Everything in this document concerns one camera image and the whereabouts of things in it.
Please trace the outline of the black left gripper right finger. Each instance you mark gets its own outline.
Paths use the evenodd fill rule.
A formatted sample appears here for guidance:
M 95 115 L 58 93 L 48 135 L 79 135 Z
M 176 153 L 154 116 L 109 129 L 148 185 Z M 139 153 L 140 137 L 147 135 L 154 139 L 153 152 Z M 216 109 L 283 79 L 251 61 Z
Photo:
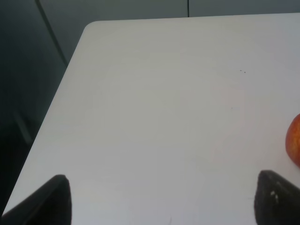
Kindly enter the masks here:
M 258 225 L 298 225 L 300 223 L 300 189 L 272 170 L 258 175 L 254 199 Z

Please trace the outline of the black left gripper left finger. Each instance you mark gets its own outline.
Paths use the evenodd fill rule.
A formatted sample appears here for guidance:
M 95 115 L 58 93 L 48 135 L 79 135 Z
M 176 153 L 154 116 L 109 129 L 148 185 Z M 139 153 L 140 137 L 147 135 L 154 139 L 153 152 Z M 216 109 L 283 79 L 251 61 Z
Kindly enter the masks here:
M 72 200 L 69 180 L 55 175 L 1 217 L 2 225 L 70 225 Z

